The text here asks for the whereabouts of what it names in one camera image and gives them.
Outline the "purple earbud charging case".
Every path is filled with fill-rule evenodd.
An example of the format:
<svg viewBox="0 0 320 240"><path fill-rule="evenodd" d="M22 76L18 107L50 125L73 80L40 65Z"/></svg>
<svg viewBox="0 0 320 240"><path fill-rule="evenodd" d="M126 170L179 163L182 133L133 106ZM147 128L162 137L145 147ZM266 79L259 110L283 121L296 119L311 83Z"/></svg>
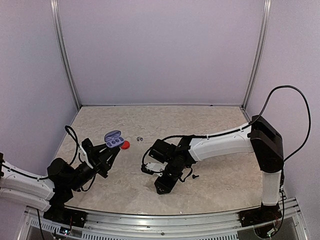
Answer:
<svg viewBox="0 0 320 240"><path fill-rule="evenodd" d="M125 140L124 138L121 136L122 132L120 130L113 130L108 132L105 136L104 136L104 141L105 144L108 148L116 148L116 147L121 147Z"/></svg>

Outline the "silver earbud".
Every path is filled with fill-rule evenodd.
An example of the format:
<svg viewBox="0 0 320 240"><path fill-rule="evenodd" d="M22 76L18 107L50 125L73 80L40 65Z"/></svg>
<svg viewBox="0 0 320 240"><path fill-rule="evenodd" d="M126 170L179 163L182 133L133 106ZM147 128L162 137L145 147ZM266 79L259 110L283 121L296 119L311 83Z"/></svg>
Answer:
<svg viewBox="0 0 320 240"><path fill-rule="evenodd" d="M141 141L143 141L143 138L139 136L139 137L136 138L136 140L137 140L138 142L141 142Z"/></svg>

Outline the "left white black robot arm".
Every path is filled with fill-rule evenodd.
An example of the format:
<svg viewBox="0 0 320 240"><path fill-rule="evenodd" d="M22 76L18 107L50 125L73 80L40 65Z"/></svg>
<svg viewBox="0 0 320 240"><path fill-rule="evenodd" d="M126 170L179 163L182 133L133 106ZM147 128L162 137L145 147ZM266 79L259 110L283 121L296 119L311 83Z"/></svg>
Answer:
<svg viewBox="0 0 320 240"><path fill-rule="evenodd" d="M83 143L78 147L84 156L76 168L62 158L54 159L47 168L47 176L21 170L4 159L0 160L0 195L19 204L50 214L63 223L70 218L64 204L73 198L74 192L82 192L86 183L92 183L96 175L107 178L109 170L120 152L119 146L97 146Z"/></svg>

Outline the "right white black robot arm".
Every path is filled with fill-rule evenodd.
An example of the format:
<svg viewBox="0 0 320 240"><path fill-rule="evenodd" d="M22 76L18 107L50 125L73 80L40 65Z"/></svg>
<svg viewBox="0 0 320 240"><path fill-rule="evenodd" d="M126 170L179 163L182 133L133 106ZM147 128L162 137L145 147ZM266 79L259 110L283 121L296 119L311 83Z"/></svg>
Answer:
<svg viewBox="0 0 320 240"><path fill-rule="evenodd" d="M285 160L282 136L262 116L255 115L248 124L212 135L184 135L177 145L157 139L149 156L166 166L154 183L156 192L169 194L183 170L196 162L238 153L254 153L262 171L262 200L255 216L266 222L279 211Z"/></svg>

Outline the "red round charging case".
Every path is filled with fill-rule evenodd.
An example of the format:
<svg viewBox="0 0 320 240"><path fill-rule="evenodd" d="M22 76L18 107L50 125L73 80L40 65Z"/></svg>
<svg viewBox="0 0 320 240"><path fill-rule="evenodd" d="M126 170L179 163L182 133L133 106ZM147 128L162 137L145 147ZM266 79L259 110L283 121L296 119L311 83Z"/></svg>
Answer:
<svg viewBox="0 0 320 240"><path fill-rule="evenodd" d="M121 149L122 150L126 150L126 149L129 149L129 148L130 148L130 143L127 140L125 140L123 145L121 146Z"/></svg>

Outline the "front aluminium rail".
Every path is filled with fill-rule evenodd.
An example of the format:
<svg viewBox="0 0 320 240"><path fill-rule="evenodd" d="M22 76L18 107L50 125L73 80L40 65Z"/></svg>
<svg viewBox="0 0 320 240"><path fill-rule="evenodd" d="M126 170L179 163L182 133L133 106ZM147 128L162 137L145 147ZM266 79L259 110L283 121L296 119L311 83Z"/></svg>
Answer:
<svg viewBox="0 0 320 240"><path fill-rule="evenodd" d="M270 225L242 226L239 210L180 215L136 215L88 210L83 227L38 218L26 208L17 240L257 240L256 232Z"/></svg>

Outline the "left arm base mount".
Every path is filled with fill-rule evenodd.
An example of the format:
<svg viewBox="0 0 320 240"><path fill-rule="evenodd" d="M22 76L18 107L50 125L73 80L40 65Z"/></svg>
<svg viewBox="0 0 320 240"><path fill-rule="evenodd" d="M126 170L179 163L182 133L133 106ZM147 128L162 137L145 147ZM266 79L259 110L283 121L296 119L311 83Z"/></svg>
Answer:
<svg viewBox="0 0 320 240"><path fill-rule="evenodd" d="M44 212L43 217L56 223L69 225L70 227L83 228L86 223L87 213L66 207L58 208L51 206Z"/></svg>

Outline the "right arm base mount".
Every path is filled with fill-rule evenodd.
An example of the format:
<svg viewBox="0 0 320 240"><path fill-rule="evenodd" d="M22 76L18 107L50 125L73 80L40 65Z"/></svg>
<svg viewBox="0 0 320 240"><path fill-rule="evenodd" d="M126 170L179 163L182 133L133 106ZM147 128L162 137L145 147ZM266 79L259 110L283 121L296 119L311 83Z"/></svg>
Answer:
<svg viewBox="0 0 320 240"><path fill-rule="evenodd" d="M238 213L241 226L249 227L274 221L282 218L282 212L278 205L264 206L243 210Z"/></svg>

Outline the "right aluminium frame post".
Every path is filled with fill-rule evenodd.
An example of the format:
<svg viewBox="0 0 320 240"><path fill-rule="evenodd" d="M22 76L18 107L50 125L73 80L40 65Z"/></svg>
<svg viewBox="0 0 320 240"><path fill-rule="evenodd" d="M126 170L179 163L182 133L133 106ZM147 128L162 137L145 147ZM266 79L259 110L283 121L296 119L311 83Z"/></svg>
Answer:
<svg viewBox="0 0 320 240"><path fill-rule="evenodd" d="M271 0L265 0L263 2L263 11L262 11L261 24L260 24L259 34L258 34L257 46L256 46L254 58L253 58L252 68L249 75L248 85L247 85L244 99L241 105L243 111L246 111L248 108L250 98L252 96L254 85L256 82L256 78L258 75L259 66L260 66L261 58L264 51L265 40L268 32L271 7L272 7Z"/></svg>

